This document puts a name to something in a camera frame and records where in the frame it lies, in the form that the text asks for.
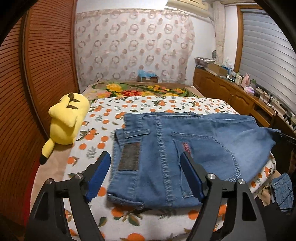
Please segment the blue denim jeans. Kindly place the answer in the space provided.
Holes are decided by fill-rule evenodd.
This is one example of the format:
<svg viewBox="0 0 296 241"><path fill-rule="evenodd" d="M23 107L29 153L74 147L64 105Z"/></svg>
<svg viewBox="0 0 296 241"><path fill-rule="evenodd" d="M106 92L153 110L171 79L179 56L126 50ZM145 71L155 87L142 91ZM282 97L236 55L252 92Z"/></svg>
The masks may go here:
<svg viewBox="0 0 296 241"><path fill-rule="evenodd" d="M202 183L190 161L221 180L249 182L275 145L275 130L248 115L128 113L124 122L114 133L107 197L138 209L199 205Z"/></svg>

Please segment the long wooden sideboard cabinet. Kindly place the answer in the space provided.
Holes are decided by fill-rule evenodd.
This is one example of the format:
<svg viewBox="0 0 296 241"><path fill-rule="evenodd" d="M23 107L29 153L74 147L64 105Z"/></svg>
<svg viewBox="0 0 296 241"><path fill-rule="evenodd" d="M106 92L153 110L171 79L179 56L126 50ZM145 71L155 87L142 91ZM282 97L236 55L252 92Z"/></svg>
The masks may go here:
<svg viewBox="0 0 296 241"><path fill-rule="evenodd" d="M275 110L267 106L263 100L245 92L243 88L233 82L196 67L193 85L206 98L223 100L239 114L253 116L259 126L278 129L286 135L295 137L295 132L280 118Z"/></svg>

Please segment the pink tissue pack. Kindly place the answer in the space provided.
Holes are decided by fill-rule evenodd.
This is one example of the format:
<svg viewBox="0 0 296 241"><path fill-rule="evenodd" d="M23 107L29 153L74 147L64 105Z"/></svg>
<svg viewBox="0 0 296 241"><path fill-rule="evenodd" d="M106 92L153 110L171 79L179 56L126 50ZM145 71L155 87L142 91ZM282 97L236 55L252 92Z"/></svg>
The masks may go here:
<svg viewBox="0 0 296 241"><path fill-rule="evenodd" d="M254 89L253 89L251 86L246 86L246 87L244 87L243 90L244 90L246 93L249 93L249 94L251 94L251 95L254 95L254 94L255 94Z"/></svg>

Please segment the orange print white blanket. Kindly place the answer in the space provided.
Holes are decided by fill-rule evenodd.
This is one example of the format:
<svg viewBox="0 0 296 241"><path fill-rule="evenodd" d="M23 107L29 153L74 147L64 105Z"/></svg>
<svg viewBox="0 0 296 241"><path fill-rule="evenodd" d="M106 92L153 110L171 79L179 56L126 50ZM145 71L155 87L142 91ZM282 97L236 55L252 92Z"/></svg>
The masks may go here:
<svg viewBox="0 0 296 241"><path fill-rule="evenodd" d="M90 210L105 240L185 240L201 203L180 165L187 151L220 179L244 179L253 194L276 161L270 129L220 99L146 96L93 102L70 152L64 179L102 152L111 167Z"/></svg>

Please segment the pink bottle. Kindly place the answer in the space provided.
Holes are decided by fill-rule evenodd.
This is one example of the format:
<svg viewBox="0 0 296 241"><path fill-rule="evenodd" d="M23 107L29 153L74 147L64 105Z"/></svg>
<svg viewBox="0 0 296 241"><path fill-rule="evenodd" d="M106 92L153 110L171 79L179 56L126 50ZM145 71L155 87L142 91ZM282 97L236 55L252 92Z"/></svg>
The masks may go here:
<svg viewBox="0 0 296 241"><path fill-rule="evenodd" d="M245 88L250 86L250 79L249 79L249 74L246 73L245 76L243 77L243 80L241 82L241 87Z"/></svg>

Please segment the grey window roller blind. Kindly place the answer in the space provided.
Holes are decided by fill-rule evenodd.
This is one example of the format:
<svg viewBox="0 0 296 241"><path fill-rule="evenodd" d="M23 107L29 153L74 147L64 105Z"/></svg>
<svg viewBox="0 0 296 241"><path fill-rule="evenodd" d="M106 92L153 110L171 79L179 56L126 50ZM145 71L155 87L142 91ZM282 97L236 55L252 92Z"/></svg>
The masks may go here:
<svg viewBox="0 0 296 241"><path fill-rule="evenodd" d="M295 111L295 52L274 20L263 10L242 9L243 48L239 73Z"/></svg>

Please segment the open cardboard box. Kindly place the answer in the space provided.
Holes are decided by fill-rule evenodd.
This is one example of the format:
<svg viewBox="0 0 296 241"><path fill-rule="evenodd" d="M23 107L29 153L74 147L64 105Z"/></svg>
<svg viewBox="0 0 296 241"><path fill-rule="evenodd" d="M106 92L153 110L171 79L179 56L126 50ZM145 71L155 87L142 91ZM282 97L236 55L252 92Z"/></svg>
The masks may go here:
<svg viewBox="0 0 296 241"><path fill-rule="evenodd" d="M210 70L211 72L214 72L218 76L225 76L226 77L228 75L228 70L220 65L210 63L210 64L208 64L207 68L208 68L208 70Z"/></svg>

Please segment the yellow Pikachu plush toy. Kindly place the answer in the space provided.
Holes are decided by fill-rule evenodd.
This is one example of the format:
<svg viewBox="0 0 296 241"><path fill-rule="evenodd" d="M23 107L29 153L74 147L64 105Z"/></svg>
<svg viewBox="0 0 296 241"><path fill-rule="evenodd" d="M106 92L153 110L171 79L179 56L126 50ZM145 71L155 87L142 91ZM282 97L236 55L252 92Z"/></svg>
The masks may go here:
<svg viewBox="0 0 296 241"><path fill-rule="evenodd" d="M69 93L50 107L48 114L52 118L50 138L42 147L40 164L43 165L53 152L55 144L70 145L76 140L82 122L89 111L88 99L79 93Z"/></svg>

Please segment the stack of newspapers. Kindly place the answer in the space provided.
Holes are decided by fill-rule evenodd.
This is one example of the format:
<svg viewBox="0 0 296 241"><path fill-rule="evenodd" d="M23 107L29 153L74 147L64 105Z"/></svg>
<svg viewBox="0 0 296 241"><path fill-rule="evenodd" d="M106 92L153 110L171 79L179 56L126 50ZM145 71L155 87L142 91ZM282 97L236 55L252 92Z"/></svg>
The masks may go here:
<svg viewBox="0 0 296 241"><path fill-rule="evenodd" d="M202 58L202 57L195 57L196 66L199 68L207 68L209 64L214 64L216 61L215 58Z"/></svg>

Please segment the floral brown bed blanket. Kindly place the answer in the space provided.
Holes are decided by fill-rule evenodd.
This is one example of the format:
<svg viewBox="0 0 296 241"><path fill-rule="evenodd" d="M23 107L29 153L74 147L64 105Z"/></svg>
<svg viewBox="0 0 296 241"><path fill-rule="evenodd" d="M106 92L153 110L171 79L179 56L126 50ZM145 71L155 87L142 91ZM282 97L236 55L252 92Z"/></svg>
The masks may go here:
<svg viewBox="0 0 296 241"><path fill-rule="evenodd" d="M137 96L203 97L195 87L179 83L102 80L91 84L82 92L90 101L100 98L126 98Z"/></svg>

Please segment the beige tied window curtain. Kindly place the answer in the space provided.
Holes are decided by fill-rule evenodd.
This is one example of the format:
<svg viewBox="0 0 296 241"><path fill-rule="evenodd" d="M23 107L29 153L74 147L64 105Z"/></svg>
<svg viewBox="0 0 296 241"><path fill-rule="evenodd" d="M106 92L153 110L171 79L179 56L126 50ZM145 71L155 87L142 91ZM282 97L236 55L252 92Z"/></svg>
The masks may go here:
<svg viewBox="0 0 296 241"><path fill-rule="evenodd" d="M215 26L215 44L216 44L216 64L222 65L224 58L225 28L226 16L225 6L220 1L214 1L214 26Z"/></svg>

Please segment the circle pattern sheer curtain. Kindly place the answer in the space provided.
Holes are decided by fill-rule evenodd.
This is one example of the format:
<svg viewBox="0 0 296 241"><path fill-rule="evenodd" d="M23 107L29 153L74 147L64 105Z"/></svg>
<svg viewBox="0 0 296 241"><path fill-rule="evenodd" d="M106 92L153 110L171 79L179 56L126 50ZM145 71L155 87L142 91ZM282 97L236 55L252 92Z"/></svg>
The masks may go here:
<svg viewBox="0 0 296 241"><path fill-rule="evenodd" d="M136 80L141 71L185 83L195 33L188 15L149 9L78 13L75 51L79 87L100 80Z"/></svg>

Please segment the wall air conditioner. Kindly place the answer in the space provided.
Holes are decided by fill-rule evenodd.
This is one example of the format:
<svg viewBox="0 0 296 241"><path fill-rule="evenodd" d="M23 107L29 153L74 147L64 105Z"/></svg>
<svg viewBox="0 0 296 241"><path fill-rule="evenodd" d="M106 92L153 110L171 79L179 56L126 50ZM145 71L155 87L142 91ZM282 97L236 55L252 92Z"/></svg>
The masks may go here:
<svg viewBox="0 0 296 241"><path fill-rule="evenodd" d="M168 0L166 6L208 18L211 16L209 4L202 0Z"/></svg>

